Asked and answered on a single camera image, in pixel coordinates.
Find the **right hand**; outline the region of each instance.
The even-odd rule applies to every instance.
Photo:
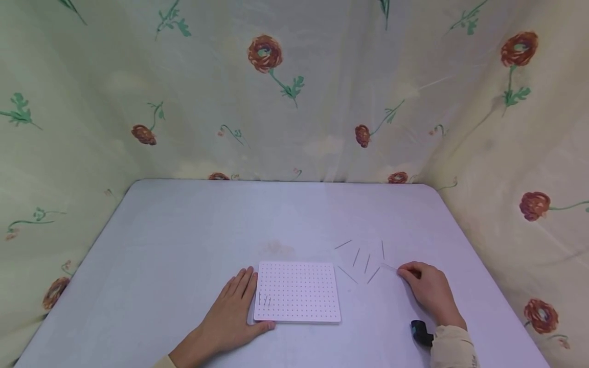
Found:
[[[433,315],[439,326],[458,326],[466,330],[466,322],[443,272],[427,263],[414,261],[399,266],[397,273],[411,286],[417,301]]]

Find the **red flower print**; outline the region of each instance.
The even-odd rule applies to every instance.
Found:
[[[209,180],[230,180],[228,176],[223,173],[212,173],[209,175]]]
[[[501,61],[506,67],[528,65],[538,48],[538,35],[534,32],[520,32],[508,39],[501,48]]]
[[[252,40],[247,49],[247,58],[260,73],[268,73],[282,63],[282,49],[278,41],[268,35]]]
[[[45,310],[53,308],[69,283],[70,279],[68,277],[60,277],[53,281],[51,287],[49,287],[49,290],[47,290],[47,293],[45,293],[45,297],[43,298],[43,308],[45,308]]]
[[[145,125],[137,124],[133,126],[131,133],[139,140],[139,142],[148,145],[156,145],[155,135]]]
[[[358,142],[362,148],[368,147],[368,142],[370,142],[370,131],[364,124],[360,124],[356,127],[356,142]]]
[[[549,207],[550,197],[542,192],[525,193],[519,204],[519,209],[528,221],[536,221],[540,216],[546,217]]]
[[[19,229],[18,227],[12,228],[11,230],[12,231],[9,230],[8,235],[6,235],[6,238],[5,238],[6,241],[14,239],[15,237],[18,236],[18,233],[21,231],[21,229]]]
[[[558,313],[554,307],[540,299],[530,299],[524,307],[524,315],[537,333],[551,333],[558,325]]]
[[[407,179],[409,179],[407,173],[404,171],[399,171],[398,173],[394,173],[389,176],[389,184],[404,184],[407,183]]]

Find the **table surface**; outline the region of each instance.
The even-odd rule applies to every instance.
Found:
[[[412,260],[446,273],[482,367],[548,367],[433,189],[200,180],[130,188],[16,366],[150,367],[273,260],[332,262],[342,322],[279,324],[207,367],[429,367],[409,324],[434,325],[381,267]]]

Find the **sleeve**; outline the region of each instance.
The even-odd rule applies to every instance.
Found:
[[[432,368],[480,368],[467,331],[456,326],[438,326],[431,350]]]
[[[160,359],[160,361],[157,362],[152,368],[176,368],[176,366],[174,363],[172,363],[170,357],[166,355]]]

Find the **curtain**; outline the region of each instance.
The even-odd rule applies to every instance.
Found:
[[[589,198],[563,184],[585,166],[587,10],[3,1],[0,367],[153,177],[431,185],[549,362],[579,366],[584,231],[564,208]]]

